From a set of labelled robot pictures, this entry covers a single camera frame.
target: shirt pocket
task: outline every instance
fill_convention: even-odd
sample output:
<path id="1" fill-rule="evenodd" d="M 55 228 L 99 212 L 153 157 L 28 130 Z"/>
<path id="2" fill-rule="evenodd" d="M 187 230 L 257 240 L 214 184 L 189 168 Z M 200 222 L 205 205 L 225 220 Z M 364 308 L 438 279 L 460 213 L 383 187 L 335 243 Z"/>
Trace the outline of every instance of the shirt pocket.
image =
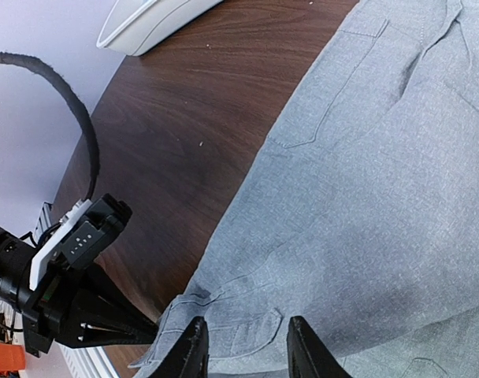
<path id="1" fill-rule="evenodd" d="M 359 4 L 303 77 L 268 138 L 293 148 L 317 140 L 332 112 L 350 127 L 381 117 L 399 101 L 421 51 L 419 41 L 377 9 Z M 337 139 L 347 132 L 341 123 L 333 133 Z"/>

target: white plastic bin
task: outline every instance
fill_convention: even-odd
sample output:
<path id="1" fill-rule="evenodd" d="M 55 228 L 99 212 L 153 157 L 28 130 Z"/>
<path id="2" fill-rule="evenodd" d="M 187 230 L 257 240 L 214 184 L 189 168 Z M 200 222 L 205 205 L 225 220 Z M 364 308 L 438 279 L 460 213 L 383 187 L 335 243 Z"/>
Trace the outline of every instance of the white plastic bin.
<path id="1" fill-rule="evenodd" d="M 139 56 L 222 0 L 117 0 L 97 47 Z"/>

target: wooden table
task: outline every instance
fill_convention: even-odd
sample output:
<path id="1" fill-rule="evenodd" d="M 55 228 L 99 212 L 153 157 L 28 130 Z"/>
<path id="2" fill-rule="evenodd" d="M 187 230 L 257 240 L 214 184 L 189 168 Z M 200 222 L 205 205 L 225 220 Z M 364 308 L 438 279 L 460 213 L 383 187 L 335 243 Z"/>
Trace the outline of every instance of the wooden table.
<path id="1" fill-rule="evenodd" d="M 153 319 L 182 292 L 284 104 L 356 0 L 228 0 L 128 57 L 93 119 L 111 193 L 134 216 L 98 258 Z M 80 141 L 54 206 L 87 189 Z M 146 346 L 106 348 L 121 377 Z"/>

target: white basket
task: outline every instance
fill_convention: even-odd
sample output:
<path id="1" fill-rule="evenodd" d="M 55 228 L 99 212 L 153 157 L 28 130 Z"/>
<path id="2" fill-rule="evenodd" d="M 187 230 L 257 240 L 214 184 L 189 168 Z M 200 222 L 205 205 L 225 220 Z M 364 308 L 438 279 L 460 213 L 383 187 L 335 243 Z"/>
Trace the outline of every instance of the white basket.
<path id="1" fill-rule="evenodd" d="M 139 56 L 222 0 L 117 0 L 97 47 Z"/>

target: garment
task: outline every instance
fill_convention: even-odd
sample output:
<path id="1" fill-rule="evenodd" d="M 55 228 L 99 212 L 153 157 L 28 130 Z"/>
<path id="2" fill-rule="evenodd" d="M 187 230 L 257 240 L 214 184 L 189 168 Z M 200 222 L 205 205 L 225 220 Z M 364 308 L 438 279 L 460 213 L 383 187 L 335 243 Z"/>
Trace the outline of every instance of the garment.
<path id="1" fill-rule="evenodd" d="M 375 354 L 354 355 L 478 306 L 479 0 L 362 1 L 274 124 L 138 377 L 195 316 L 213 378 L 285 378 L 292 316 L 360 372 Z"/>

